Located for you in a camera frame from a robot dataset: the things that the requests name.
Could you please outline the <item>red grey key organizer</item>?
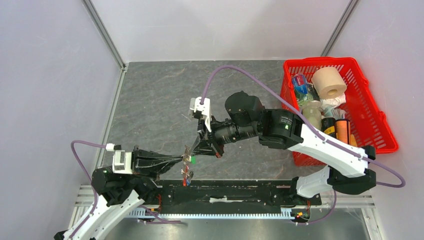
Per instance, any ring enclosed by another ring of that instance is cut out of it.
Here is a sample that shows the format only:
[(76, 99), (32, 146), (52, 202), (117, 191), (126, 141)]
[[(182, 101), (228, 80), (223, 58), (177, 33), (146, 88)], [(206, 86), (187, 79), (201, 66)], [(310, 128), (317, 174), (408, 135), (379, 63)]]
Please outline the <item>red grey key organizer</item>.
[(184, 187), (188, 187), (186, 186), (186, 180), (189, 180), (191, 184), (193, 176), (194, 176), (194, 172), (191, 170), (192, 163), (190, 162), (190, 157), (194, 157), (194, 156), (188, 156), (186, 153), (186, 149), (187, 149), (187, 145), (184, 146), (184, 153), (182, 155), (183, 166), (181, 168), (182, 185)]

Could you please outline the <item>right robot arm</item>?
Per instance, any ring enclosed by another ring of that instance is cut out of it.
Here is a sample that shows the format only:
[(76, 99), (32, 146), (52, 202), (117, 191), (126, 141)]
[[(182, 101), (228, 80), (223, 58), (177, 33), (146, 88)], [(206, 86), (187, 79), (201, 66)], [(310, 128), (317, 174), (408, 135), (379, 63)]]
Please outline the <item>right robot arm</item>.
[(354, 147), (309, 127), (286, 109), (267, 109), (258, 97), (240, 91), (225, 101), (228, 118), (218, 121), (211, 114), (210, 100), (190, 100), (189, 111), (198, 119), (197, 138), (190, 149), (193, 156), (221, 158), (226, 144), (257, 138), (270, 149), (289, 150), (313, 157), (325, 164), (320, 171), (292, 179), (289, 200), (300, 205), (316, 194), (335, 190), (359, 195), (376, 186), (376, 173), (366, 157), (374, 156), (372, 146)]

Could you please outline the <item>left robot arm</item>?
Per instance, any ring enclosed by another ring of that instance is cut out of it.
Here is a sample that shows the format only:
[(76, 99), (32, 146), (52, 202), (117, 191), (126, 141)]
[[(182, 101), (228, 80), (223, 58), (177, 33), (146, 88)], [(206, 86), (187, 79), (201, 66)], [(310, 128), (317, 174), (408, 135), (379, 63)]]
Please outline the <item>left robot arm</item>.
[(89, 177), (93, 203), (73, 226), (56, 233), (55, 240), (103, 240), (143, 204), (153, 204), (154, 213), (159, 213), (162, 196), (156, 181), (184, 159), (182, 155), (160, 154), (137, 146), (132, 151), (113, 143), (101, 148), (112, 153), (112, 164), (97, 168)]

